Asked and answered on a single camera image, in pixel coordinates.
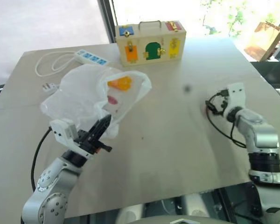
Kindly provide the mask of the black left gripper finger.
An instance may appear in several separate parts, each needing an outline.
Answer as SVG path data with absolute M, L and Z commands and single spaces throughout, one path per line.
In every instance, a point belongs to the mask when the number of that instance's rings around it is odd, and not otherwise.
M 93 138 L 99 140 L 110 125 L 111 116 L 105 116 L 94 125 Z
M 90 129 L 91 138 L 101 138 L 104 132 L 109 127 L 109 115 L 106 115 L 102 119 L 98 120 Z

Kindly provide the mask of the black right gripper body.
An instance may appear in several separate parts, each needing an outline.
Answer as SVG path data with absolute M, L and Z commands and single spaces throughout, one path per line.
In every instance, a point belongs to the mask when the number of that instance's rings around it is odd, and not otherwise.
M 225 109 L 227 108 L 227 106 L 228 106 L 228 101 L 226 100 L 226 99 L 224 99 L 223 101 L 222 101 L 222 103 L 221 103 L 221 109 L 222 110 L 220 110 L 218 113 L 219 114 L 223 114 L 224 113 L 224 111 L 225 111 Z

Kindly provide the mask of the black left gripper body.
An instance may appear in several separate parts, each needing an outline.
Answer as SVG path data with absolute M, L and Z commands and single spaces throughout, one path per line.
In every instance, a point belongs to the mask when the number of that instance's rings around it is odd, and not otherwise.
M 74 141 L 79 144 L 79 147 L 90 154 L 97 154 L 100 149 L 111 152 L 112 147 L 105 145 L 99 139 L 104 131 L 86 132 L 84 130 L 78 131 L 78 138 Z

